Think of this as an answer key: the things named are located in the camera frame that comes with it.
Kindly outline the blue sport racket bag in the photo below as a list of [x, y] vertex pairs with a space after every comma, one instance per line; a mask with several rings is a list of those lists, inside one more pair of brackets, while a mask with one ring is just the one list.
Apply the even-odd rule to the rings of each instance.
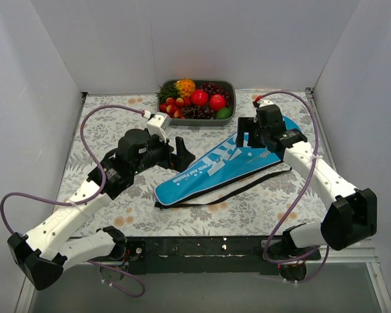
[[154, 190], [154, 206], [171, 209], [219, 204], [259, 183], [288, 172], [274, 171], [220, 196], [217, 200], [201, 203], [203, 196], [282, 163], [278, 156], [268, 149], [248, 146], [248, 134], [244, 134], [241, 147], [237, 147], [236, 139], [237, 134], [233, 134], [182, 173], [158, 185]]

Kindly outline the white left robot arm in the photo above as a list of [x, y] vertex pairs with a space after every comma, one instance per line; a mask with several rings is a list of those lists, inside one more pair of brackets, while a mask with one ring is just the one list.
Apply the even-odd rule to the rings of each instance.
[[118, 146], [101, 160], [74, 195], [45, 221], [26, 234], [13, 233], [7, 240], [12, 257], [36, 290], [54, 284], [69, 268], [85, 261], [108, 257], [117, 261], [128, 252], [127, 239], [113, 226], [72, 239], [72, 234], [101, 208], [134, 183], [135, 175], [154, 166], [182, 172], [194, 161], [181, 137], [176, 146], [148, 130], [128, 130]]

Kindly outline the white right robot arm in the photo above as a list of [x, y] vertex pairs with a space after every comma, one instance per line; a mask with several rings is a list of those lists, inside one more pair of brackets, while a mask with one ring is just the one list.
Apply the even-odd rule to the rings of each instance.
[[377, 232], [377, 197], [346, 181], [323, 159], [300, 130], [286, 127], [279, 107], [265, 105], [255, 117], [238, 120], [237, 146], [266, 148], [306, 180], [327, 209], [322, 222], [301, 224], [283, 232], [278, 246], [289, 259], [306, 248], [326, 245], [339, 251]]

